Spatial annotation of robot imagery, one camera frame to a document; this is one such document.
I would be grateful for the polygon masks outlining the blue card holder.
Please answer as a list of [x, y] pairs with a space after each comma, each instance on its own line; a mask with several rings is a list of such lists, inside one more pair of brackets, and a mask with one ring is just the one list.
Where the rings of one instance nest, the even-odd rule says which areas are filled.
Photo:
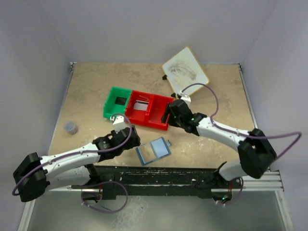
[[142, 166], [158, 161], [171, 154], [171, 142], [163, 137], [142, 144], [136, 148], [136, 153]]

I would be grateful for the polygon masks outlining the black credit card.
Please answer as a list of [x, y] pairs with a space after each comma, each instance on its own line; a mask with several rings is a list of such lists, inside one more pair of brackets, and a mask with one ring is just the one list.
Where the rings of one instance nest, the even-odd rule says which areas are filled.
[[116, 99], [115, 99], [115, 104], [117, 104], [117, 105], [125, 105], [126, 104], [126, 102], [127, 102], [127, 98], [125, 98], [125, 97], [116, 97]]

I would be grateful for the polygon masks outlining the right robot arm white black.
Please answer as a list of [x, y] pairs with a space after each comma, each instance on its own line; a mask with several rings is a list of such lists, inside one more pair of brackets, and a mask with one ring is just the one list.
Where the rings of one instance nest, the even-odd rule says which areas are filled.
[[277, 158], [261, 130], [246, 131], [217, 123], [202, 113], [192, 113], [182, 99], [167, 104], [161, 122], [196, 136], [213, 139], [238, 152], [238, 160], [223, 163], [216, 170], [214, 183], [219, 188], [226, 188], [231, 180], [243, 176], [261, 178]]

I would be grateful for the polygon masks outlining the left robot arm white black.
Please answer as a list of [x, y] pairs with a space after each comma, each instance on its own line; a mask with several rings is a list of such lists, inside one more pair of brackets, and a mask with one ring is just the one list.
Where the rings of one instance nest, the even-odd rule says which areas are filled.
[[29, 202], [46, 191], [64, 186], [89, 189], [97, 187], [100, 175], [94, 164], [113, 159], [125, 150], [139, 146], [140, 137], [134, 126], [111, 131], [80, 148], [62, 154], [39, 157], [27, 155], [13, 173], [16, 186], [12, 194]]

